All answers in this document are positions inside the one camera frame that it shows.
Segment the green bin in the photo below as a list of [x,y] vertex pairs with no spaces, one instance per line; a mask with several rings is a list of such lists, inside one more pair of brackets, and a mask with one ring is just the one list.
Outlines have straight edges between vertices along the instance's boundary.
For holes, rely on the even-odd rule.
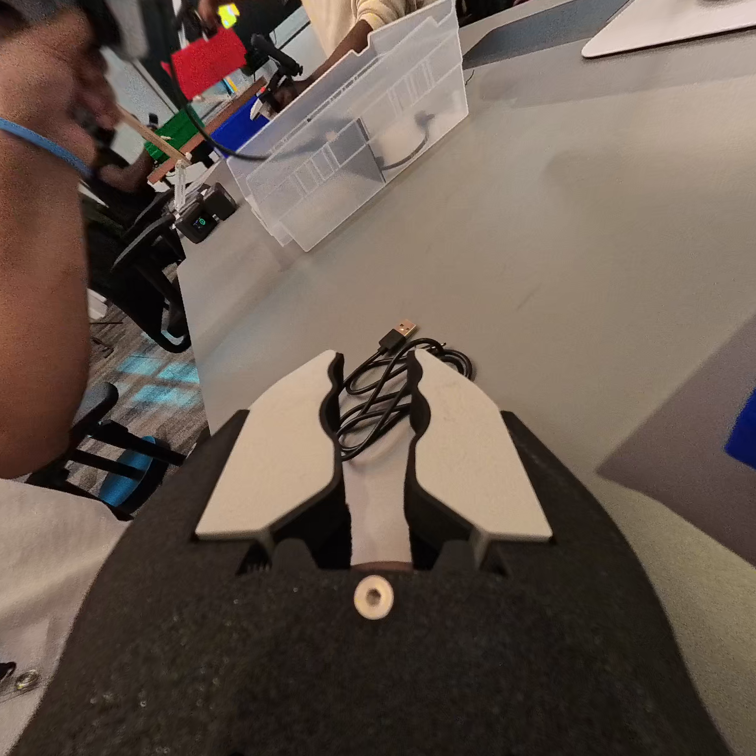
[[[195,118],[200,119],[199,113],[192,104],[176,112],[172,118],[165,121],[162,126],[156,129],[157,135],[162,137],[175,149],[178,149],[185,154],[193,153],[197,146],[203,144],[200,133],[196,128],[196,123],[188,115],[190,111],[194,114]],[[199,137],[200,142],[195,146],[191,146],[189,145],[189,142],[191,142],[194,137]],[[162,150],[149,141],[144,142],[144,149],[156,165],[161,165],[169,159],[167,154],[162,152]]]

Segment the black bin divider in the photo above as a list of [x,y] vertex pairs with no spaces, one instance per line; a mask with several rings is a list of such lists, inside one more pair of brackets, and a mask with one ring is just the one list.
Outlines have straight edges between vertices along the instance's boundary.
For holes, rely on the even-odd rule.
[[385,176],[373,152],[371,138],[361,117],[355,117],[330,138],[327,146],[334,157],[336,168],[379,185]]

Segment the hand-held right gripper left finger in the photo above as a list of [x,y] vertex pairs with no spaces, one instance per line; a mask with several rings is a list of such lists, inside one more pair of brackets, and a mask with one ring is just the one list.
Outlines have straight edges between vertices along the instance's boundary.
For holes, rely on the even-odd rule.
[[248,542],[272,560],[302,541],[321,569],[352,559],[339,426],[344,356],[326,350],[249,407],[195,529],[198,541]]

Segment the person's light trousers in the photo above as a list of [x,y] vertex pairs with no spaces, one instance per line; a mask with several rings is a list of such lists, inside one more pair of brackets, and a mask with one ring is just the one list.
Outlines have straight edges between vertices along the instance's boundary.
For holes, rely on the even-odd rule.
[[2,479],[2,754],[39,706],[82,603],[128,524],[98,500]]

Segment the wooden stick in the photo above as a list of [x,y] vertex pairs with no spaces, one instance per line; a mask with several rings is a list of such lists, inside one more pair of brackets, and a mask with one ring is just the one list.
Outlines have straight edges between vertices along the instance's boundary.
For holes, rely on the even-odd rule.
[[127,127],[136,132],[145,141],[156,146],[156,148],[163,152],[166,156],[168,156],[169,159],[173,159],[175,161],[175,165],[181,165],[184,167],[191,165],[190,157],[188,157],[186,154],[183,154],[174,146],[171,146],[165,138],[157,135],[156,132],[152,131],[145,124],[139,121],[136,116],[129,113],[127,109],[125,109],[121,105],[118,105],[117,108],[122,123],[126,124]]

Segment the clear plastic bin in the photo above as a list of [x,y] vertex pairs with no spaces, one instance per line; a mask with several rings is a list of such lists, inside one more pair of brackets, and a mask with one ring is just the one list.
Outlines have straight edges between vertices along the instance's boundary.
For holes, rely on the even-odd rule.
[[346,54],[238,152],[264,161],[226,162],[265,230],[309,251],[411,165],[379,185],[337,169],[329,139],[361,117],[376,157],[393,163],[419,145],[420,111],[434,119],[419,156],[468,116],[455,2],[423,5],[373,31],[363,52]]

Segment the black office chair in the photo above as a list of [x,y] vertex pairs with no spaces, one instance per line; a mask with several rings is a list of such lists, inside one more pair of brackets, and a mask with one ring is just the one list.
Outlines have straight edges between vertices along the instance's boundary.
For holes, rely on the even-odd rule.
[[166,270],[185,253],[175,229],[175,191],[158,192],[135,216],[80,194],[90,291],[115,305],[162,350],[191,347],[181,288]]

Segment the white tablet stand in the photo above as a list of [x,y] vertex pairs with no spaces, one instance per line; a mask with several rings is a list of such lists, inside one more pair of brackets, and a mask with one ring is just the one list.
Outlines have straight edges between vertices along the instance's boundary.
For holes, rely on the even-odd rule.
[[634,1],[581,51],[591,60],[755,28],[754,1]]

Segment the red bin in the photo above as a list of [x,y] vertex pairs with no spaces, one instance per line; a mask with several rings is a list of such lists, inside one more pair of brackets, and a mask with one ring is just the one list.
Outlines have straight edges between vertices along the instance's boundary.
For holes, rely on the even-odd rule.
[[163,67],[187,100],[193,100],[232,72],[245,66],[246,49],[232,29],[220,28],[209,39],[198,39],[172,53]]

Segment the black desktop device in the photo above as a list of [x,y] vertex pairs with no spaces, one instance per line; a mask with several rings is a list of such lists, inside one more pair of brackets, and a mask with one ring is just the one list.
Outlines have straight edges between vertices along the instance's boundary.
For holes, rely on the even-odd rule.
[[202,243],[221,222],[230,219],[239,205],[222,183],[201,184],[174,211],[174,227],[194,244]]

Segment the black cable thick plug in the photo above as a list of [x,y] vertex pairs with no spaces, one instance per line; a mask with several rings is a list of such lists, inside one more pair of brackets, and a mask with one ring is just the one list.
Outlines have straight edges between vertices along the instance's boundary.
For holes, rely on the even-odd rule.
[[433,114],[425,111],[416,113],[414,123],[422,131],[422,138],[418,146],[415,146],[409,154],[393,163],[387,163],[383,158],[376,159],[376,165],[382,173],[391,172],[409,163],[412,163],[426,148],[430,141],[430,123],[434,119]]

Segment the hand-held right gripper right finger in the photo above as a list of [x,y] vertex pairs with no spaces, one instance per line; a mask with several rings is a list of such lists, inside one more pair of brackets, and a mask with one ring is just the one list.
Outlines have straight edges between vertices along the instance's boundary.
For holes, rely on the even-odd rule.
[[548,543],[553,529],[501,411],[430,351],[408,359],[413,438],[406,521],[421,553],[468,543],[481,566],[496,543]]

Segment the black stool blue seat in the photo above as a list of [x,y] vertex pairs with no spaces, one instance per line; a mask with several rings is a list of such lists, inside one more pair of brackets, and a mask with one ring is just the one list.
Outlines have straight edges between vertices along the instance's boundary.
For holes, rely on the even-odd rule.
[[[170,467],[179,468],[187,456],[154,436],[139,437],[121,423],[109,419],[119,400],[117,387],[99,383],[85,393],[70,430],[69,445],[59,458],[31,473],[26,483],[36,487],[98,500],[114,515],[130,519],[163,483]],[[121,450],[109,459],[83,449],[94,440]],[[69,464],[78,464],[106,474],[92,494],[70,480]]]

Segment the blue wristband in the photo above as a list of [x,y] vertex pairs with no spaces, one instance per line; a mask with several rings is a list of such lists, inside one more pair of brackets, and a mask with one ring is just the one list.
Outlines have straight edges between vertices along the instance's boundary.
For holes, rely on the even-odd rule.
[[59,159],[73,168],[82,178],[90,177],[90,167],[79,156],[76,156],[72,151],[59,145],[57,142],[34,132],[32,129],[2,117],[1,131]]

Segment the person's left forearm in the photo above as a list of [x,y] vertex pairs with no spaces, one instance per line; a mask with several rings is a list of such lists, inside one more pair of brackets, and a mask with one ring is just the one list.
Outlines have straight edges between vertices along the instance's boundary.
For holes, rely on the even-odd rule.
[[1,476],[59,458],[89,380],[88,259],[76,172],[2,134]]

